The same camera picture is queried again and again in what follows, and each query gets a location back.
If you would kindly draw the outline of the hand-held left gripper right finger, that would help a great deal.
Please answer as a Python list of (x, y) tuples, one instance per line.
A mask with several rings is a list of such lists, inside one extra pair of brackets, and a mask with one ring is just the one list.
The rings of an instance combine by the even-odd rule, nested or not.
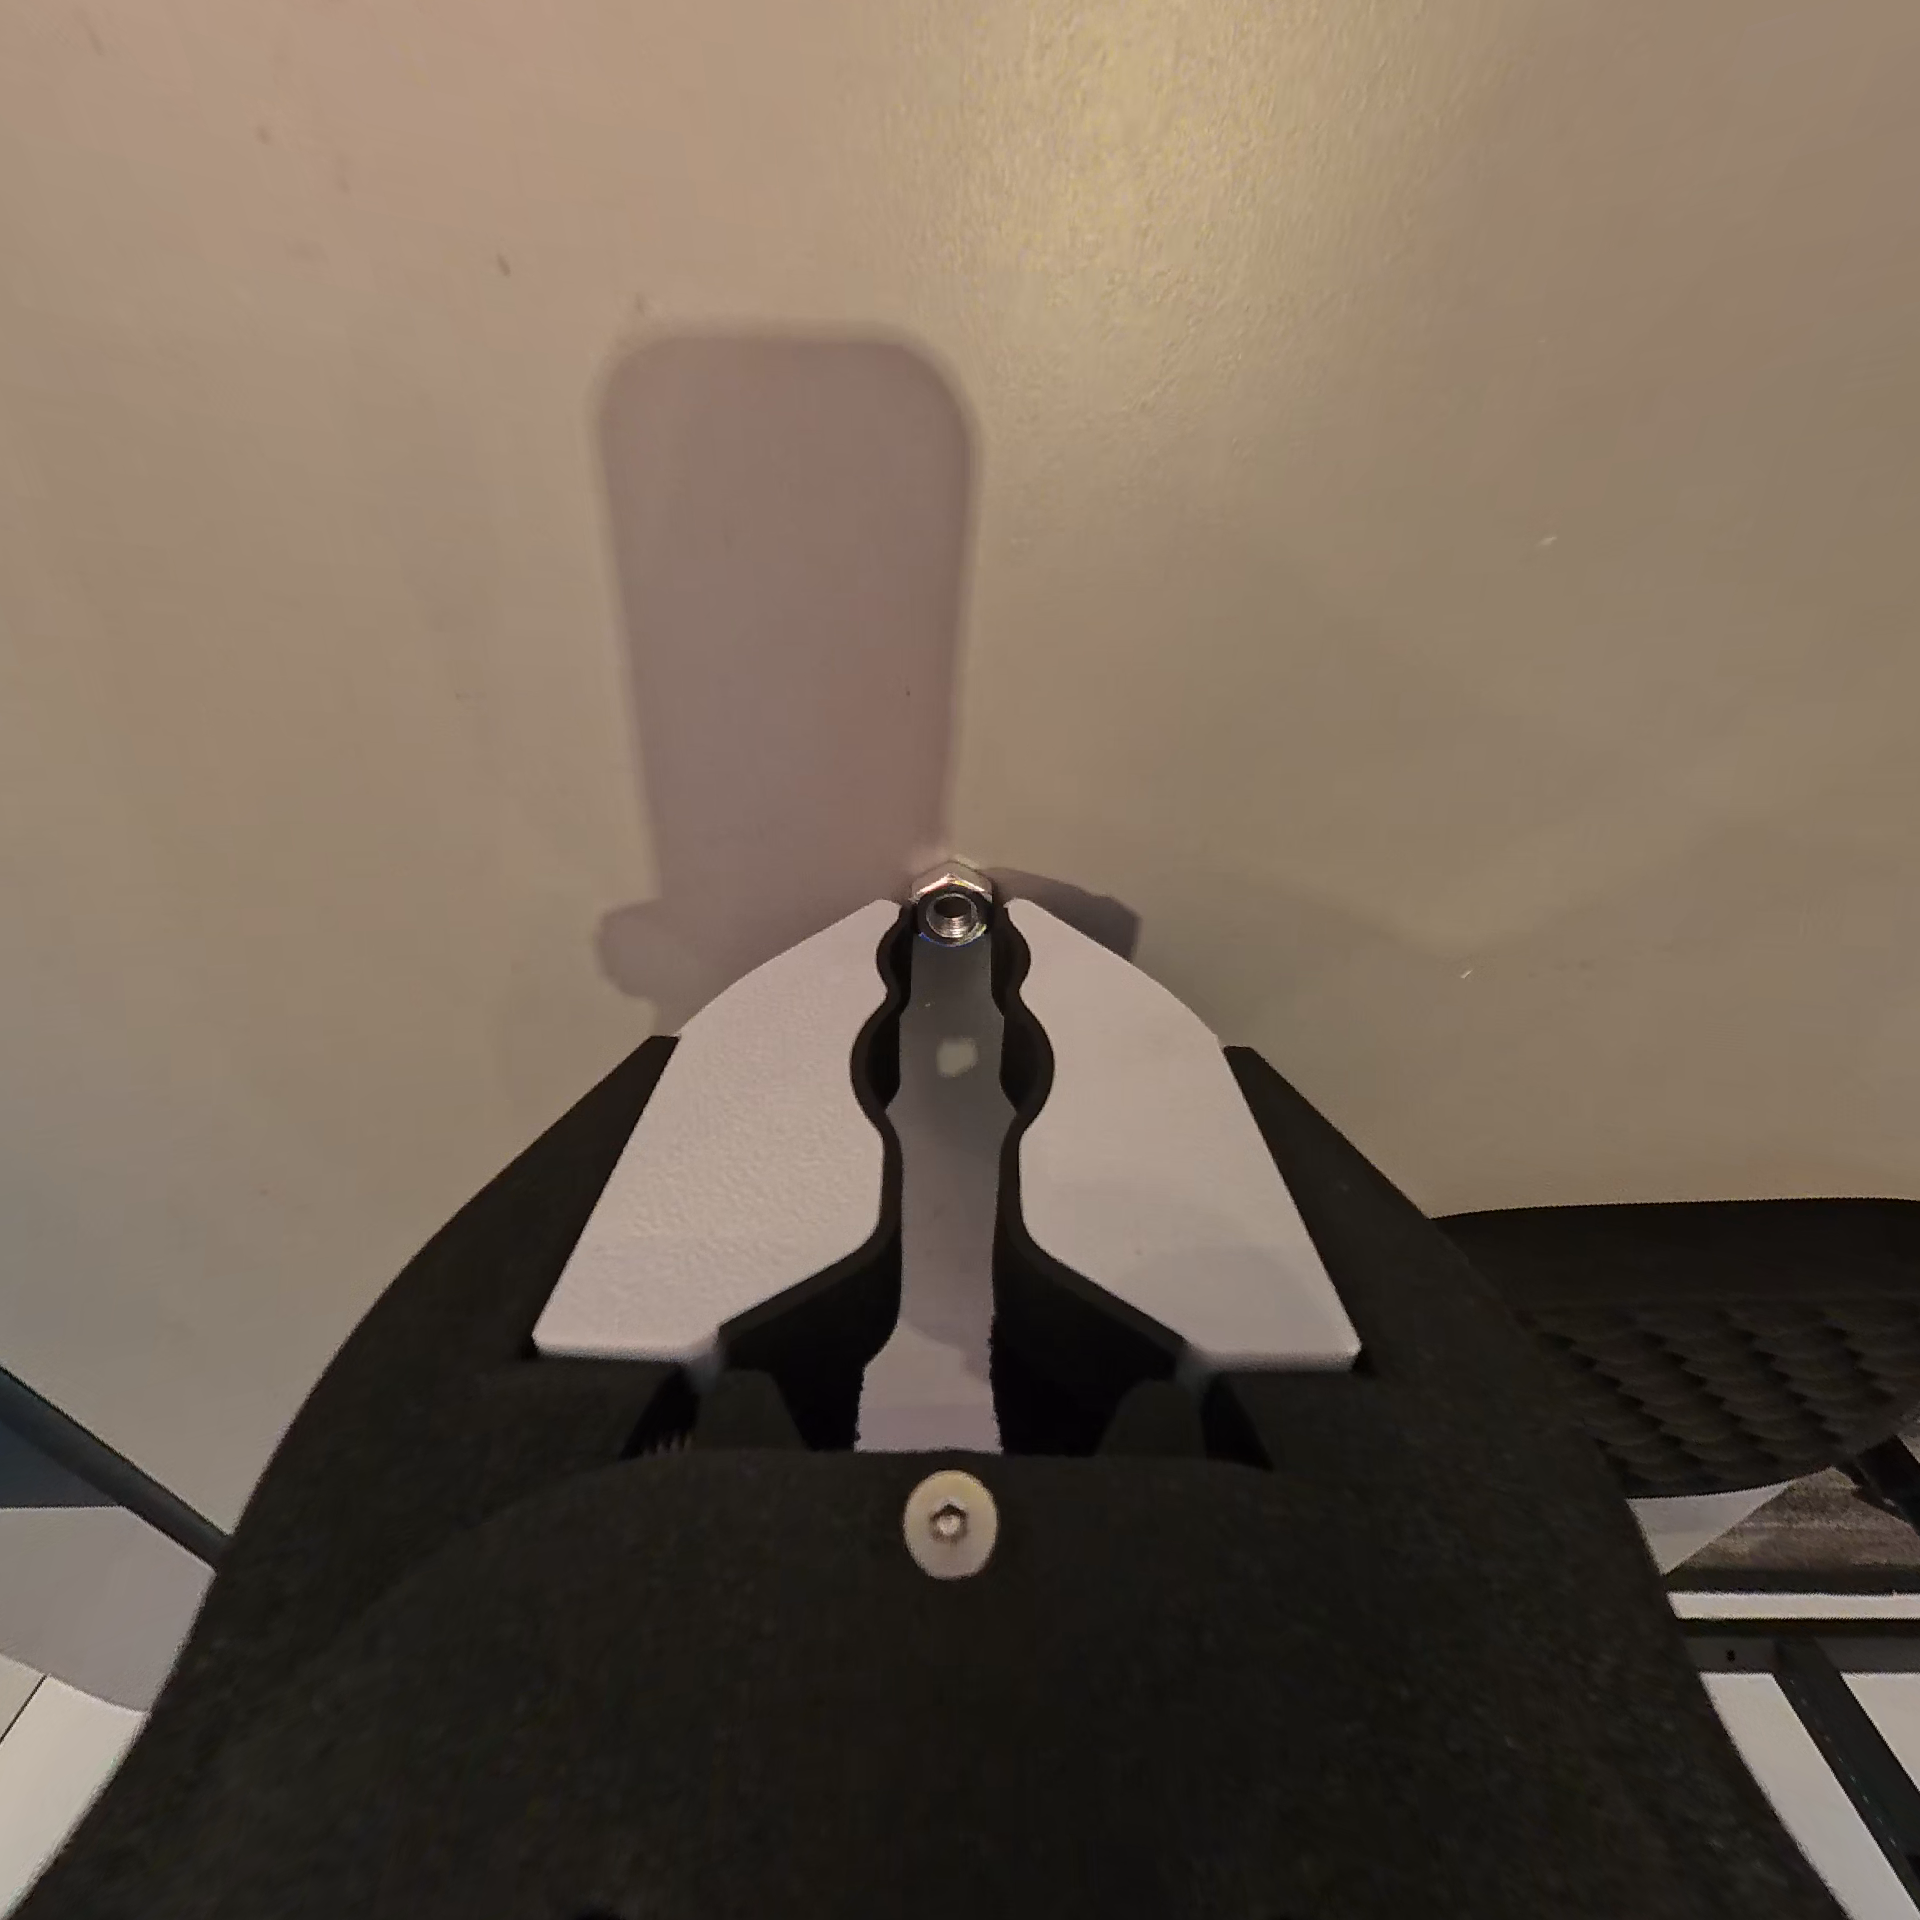
[(1037, 902), (1005, 933), (1048, 1069), (1013, 1152), (1030, 1242), (1184, 1375), (1349, 1372), (1359, 1333), (1216, 1034)]

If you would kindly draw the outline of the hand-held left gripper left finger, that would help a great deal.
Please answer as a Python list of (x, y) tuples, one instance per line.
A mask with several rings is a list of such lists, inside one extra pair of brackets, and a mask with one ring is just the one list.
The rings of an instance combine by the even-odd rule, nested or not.
[(901, 902), (746, 973), (680, 1032), (535, 1328), (540, 1357), (711, 1369), (898, 1213)]

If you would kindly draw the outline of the steel hex nut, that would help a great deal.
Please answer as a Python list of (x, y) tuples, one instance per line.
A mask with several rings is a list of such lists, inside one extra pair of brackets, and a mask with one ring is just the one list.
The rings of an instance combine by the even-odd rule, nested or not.
[(959, 858), (935, 863), (908, 889), (915, 933), (931, 949), (970, 949), (995, 921), (995, 880)]

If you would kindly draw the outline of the black textured wrist pad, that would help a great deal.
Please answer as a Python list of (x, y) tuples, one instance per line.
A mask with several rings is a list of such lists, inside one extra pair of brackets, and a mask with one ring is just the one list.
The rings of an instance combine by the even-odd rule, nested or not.
[(1438, 1228), (1541, 1343), (1631, 1501), (1781, 1487), (1917, 1420), (1914, 1201), (1516, 1207)]

